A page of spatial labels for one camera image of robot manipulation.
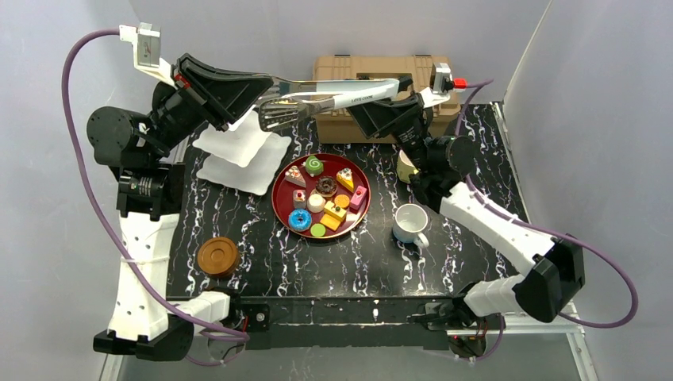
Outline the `white round cream puff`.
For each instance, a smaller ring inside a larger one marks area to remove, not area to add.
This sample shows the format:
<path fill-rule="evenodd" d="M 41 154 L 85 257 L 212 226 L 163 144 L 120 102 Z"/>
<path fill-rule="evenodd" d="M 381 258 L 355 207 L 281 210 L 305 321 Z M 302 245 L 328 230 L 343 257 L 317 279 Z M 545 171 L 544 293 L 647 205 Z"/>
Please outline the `white round cream puff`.
<path fill-rule="evenodd" d="M 312 214 L 318 214 L 325 208 L 326 200 L 320 194 L 311 194 L 307 199 L 307 210 Z"/>

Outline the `green swirl roll cake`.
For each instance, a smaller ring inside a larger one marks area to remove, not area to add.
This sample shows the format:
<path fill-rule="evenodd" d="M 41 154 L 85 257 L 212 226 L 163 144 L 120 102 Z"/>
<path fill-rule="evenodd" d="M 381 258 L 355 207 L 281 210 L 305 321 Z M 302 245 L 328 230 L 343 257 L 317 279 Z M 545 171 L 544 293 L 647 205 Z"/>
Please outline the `green swirl roll cake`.
<path fill-rule="evenodd" d="M 303 167 L 310 177 L 318 176 L 324 171 L 323 162 L 314 155 L 308 156 L 306 158 L 303 163 Z"/>

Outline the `pale green ceramic mug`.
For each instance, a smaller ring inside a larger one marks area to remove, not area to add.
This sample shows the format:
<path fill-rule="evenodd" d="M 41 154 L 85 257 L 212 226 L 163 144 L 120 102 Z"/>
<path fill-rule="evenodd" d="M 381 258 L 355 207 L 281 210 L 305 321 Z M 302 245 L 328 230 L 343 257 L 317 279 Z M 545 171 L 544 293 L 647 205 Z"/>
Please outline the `pale green ceramic mug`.
<path fill-rule="evenodd" d="M 410 177 L 416 175 L 419 170 L 413 165 L 409 157 L 400 150 L 396 164 L 396 173 L 398 179 L 406 184 L 411 184 Z"/>

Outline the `black base frame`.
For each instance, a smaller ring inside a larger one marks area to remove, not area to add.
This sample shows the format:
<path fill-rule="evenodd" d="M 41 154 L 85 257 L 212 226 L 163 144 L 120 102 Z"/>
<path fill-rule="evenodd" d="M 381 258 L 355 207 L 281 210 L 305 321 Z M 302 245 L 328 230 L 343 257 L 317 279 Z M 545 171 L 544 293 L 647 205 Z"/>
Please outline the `black base frame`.
<path fill-rule="evenodd" d="M 491 346 L 506 320 L 490 315 L 464 326 L 448 320 L 448 297 L 240 297 L 221 319 L 243 328 L 248 349 L 421 347 L 447 350 L 456 340 Z"/>

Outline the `chocolate glazed donut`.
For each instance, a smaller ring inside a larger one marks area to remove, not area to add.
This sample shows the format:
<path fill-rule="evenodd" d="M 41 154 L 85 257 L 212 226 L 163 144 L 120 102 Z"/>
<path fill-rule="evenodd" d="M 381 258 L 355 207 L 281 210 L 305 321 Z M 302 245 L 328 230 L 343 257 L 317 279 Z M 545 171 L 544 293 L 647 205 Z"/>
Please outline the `chocolate glazed donut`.
<path fill-rule="evenodd" d="M 326 175 L 326 176 L 321 176 L 315 183 L 315 193 L 320 194 L 324 198 L 331 198 L 333 197 L 338 188 L 338 182 L 335 180 L 334 177 Z"/>

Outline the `white mug blue base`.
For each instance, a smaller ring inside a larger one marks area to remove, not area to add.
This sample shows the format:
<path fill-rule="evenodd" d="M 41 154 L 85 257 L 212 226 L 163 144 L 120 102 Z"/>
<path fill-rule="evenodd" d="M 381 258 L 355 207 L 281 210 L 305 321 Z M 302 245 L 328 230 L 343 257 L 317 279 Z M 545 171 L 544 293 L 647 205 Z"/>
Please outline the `white mug blue base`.
<path fill-rule="evenodd" d="M 421 206 L 407 203 L 397 208 L 392 232 L 394 237 L 404 244 L 427 248 L 429 240 L 424 231 L 428 223 L 429 216 Z"/>

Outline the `white three-tier dessert stand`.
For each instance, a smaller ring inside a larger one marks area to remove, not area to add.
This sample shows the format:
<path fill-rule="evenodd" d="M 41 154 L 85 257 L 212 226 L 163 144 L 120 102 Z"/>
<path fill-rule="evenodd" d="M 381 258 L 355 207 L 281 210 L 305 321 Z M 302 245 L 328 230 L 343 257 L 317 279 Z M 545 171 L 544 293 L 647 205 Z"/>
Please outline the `white three-tier dessert stand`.
<path fill-rule="evenodd" d="M 274 180 L 291 139 L 264 132 L 253 110 L 233 127 L 219 131 L 210 126 L 194 141 L 195 148 L 208 154 L 196 177 L 262 196 Z"/>

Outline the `pink cake with cherry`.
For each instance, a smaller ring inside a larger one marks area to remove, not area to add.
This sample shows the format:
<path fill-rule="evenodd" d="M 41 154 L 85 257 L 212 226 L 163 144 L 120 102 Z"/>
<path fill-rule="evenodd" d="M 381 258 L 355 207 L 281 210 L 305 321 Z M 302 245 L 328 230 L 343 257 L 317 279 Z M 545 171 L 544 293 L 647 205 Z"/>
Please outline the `pink cake with cherry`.
<path fill-rule="evenodd" d="M 367 197 L 367 188 L 363 186 L 358 186 L 353 191 L 353 194 L 350 198 L 349 209 L 354 211 L 359 210 L 366 197 Z"/>

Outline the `brown wooden coaster stack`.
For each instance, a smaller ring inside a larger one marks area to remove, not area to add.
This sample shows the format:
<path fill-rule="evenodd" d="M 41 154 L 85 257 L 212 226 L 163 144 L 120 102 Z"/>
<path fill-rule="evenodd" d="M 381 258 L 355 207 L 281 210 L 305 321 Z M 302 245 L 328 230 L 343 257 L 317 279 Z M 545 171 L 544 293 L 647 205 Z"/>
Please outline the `brown wooden coaster stack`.
<path fill-rule="evenodd" d="M 237 245 L 228 237 L 213 237 L 206 241 L 196 255 L 198 266 L 208 276 L 231 276 L 241 262 Z"/>

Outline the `orange round cookie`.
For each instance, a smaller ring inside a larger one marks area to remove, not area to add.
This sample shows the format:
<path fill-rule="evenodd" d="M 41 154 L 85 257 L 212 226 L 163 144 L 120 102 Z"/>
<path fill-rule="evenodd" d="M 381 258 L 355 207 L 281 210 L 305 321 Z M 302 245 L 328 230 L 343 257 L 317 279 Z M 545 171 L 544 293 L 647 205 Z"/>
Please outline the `orange round cookie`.
<path fill-rule="evenodd" d="M 341 209 L 348 209 L 350 206 L 350 197 L 346 194 L 338 194 L 334 197 L 333 202 Z"/>

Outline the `red round tray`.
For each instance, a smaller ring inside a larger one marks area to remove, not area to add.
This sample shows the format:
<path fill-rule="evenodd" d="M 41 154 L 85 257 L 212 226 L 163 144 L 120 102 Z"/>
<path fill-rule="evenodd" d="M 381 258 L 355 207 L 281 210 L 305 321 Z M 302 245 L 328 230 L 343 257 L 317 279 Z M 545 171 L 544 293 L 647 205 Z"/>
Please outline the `red round tray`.
<path fill-rule="evenodd" d="M 328 240 L 366 216 L 373 191 L 363 170 L 345 157 L 318 153 L 292 161 L 271 190 L 275 216 L 292 233 Z"/>

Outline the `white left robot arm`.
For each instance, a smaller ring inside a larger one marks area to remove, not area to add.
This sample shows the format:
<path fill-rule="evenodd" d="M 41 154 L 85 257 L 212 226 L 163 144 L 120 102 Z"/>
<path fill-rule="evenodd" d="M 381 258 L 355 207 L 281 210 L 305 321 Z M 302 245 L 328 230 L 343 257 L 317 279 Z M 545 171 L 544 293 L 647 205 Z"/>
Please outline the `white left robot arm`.
<path fill-rule="evenodd" d="M 172 237 L 183 208 L 183 164 L 171 151 L 197 128 L 227 129 L 273 85 L 270 75 L 217 69 L 190 55 L 160 74 L 147 113 L 103 106 L 87 121 L 98 164 L 117 181 L 123 249 L 117 297 L 94 350 L 156 362 L 187 356 L 198 322 L 215 326 L 229 316 L 230 296 L 208 291 L 178 305 L 166 298 Z"/>

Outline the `yellow cake slice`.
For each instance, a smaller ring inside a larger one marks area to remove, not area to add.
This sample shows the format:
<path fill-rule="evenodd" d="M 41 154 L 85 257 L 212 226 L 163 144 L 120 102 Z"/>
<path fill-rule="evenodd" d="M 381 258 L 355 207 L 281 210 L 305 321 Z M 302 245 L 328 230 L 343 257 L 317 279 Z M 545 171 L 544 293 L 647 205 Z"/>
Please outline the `yellow cake slice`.
<path fill-rule="evenodd" d="M 336 174 L 337 182 L 343 186 L 348 192 L 353 193 L 355 190 L 355 183 L 353 179 L 352 169 L 345 167 L 339 170 Z"/>

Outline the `blue sprinkled donut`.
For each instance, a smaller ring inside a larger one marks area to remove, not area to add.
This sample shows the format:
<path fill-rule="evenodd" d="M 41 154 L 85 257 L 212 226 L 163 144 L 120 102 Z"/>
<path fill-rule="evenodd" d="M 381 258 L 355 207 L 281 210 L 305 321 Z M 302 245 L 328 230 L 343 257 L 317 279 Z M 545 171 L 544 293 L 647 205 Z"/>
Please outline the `blue sprinkled donut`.
<path fill-rule="evenodd" d="M 304 232 L 312 225 L 312 214 L 306 209 L 295 209 L 288 216 L 288 225 L 295 232 Z"/>

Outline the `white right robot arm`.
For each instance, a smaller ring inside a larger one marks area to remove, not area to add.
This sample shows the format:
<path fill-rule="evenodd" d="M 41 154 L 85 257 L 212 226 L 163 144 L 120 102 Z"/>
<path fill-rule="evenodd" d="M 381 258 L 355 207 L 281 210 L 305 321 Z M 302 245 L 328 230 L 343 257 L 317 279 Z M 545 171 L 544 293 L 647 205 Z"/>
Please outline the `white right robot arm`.
<path fill-rule="evenodd" d="M 476 147 L 464 135 L 431 137 L 431 111 L 420 94 L 400 101 L 366 101 L 348 107 L 366 137 L 391 135 L 418 170 L 410 176 L 415 199 L 458 222 L 500 252 L 516 276 L 465 286 L 441 303 L 427 323 L 470 325 L 493 314 L 528 314 L 553 321 L 584 285 L 583 253 L 567 239 L 524 227 L 521 220 L 471 190 Z"/>

